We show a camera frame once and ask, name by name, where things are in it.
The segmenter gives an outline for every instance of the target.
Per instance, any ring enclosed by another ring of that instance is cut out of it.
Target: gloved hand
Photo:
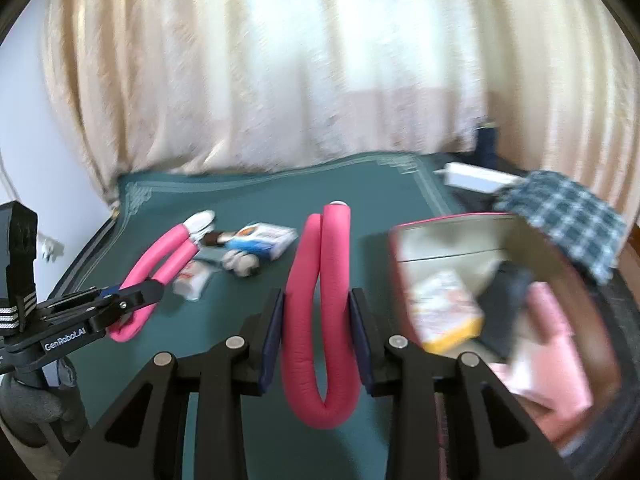
[[[63,357],[56,363],[60,386],[39,390],[19,383],[13,373],[2,377],[0,416],[14,437],[25,446],[41,447],[47,439],[38,424],[60,421],[68,442],[76,442],[88,430],[84,405],[71,361]]]

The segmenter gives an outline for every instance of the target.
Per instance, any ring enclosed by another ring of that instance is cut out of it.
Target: wall
[[[2,158],[21,201],[38,213],[39,230],[65,246],[53,263],[36,260],[39,301],[110,215],[63,142],[49,105],[40,62],[46,5],[32,0],[0,46]],[[0,186],[0,203],[7,199]]]

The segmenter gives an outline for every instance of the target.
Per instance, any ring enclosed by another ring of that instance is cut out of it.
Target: metal screw
[[[393,335],[389,338],[389,344],[393,348],[398,348],[400,350],[402,348],[406,348],[409,342],[403,335]]]
[[[173,360],[173,356],[169,352],[160,352],[154,356],[154,364],[158,366],[167,366]]]
[[[465,352],[460,356],[462,364],[474,368],[480,364],[480,358],[473,352]]]
[[[225,345],[232,350],[242,348],[244,346],[244,338],[239,335],[233,335],[225,341]]]

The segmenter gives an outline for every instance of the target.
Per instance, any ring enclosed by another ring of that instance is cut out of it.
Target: checkered cloth
[[[625,221],[580,184],[553,171],[532,171],[500,194],[494,210],[523,216],[599,285],[611,279]]]

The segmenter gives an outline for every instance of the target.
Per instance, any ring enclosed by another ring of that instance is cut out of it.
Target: curtain
[[[50,0],[44,69],[109,202],[120,174],[473,148],[560,171],[631,225],[639,63],[600,0]]]

